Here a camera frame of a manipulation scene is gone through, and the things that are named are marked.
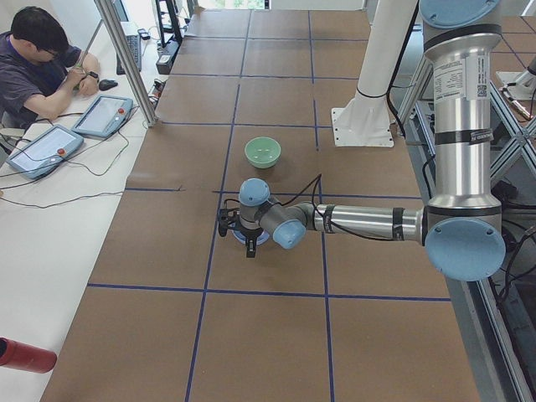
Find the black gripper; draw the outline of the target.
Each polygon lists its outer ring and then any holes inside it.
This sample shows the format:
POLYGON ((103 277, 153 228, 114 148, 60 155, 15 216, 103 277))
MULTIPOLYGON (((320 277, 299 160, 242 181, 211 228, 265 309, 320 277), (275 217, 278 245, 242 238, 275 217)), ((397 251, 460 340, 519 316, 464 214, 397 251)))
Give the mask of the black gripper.
POLYGON ((246 257, 255 258, 256 239, 262 234, 262 228, 258 224, 240 221, 239 232, 246 237, 246 257))

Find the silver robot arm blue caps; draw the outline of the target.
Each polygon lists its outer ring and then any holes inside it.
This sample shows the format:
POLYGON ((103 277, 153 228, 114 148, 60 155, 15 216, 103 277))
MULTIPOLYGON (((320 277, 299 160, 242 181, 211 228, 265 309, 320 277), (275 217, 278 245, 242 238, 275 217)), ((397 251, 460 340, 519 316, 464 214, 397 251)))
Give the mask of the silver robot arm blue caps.
POLYGON ((502 35, 499 2, 379 2, 355 96, 332 110, 334 141, 392 146, 389 89, 417 19, 433 73, 435 195, 420 210, 312 201, 285 206, 265 181, 251 178, 240 187, 238 209, 219 216, 245 237, 248 256, 262 234, 290 249, 316 230, 418 242, 441 274, 458 281, 479 281, 500 268, 506 247, 490 179, 490 54, 502 35))

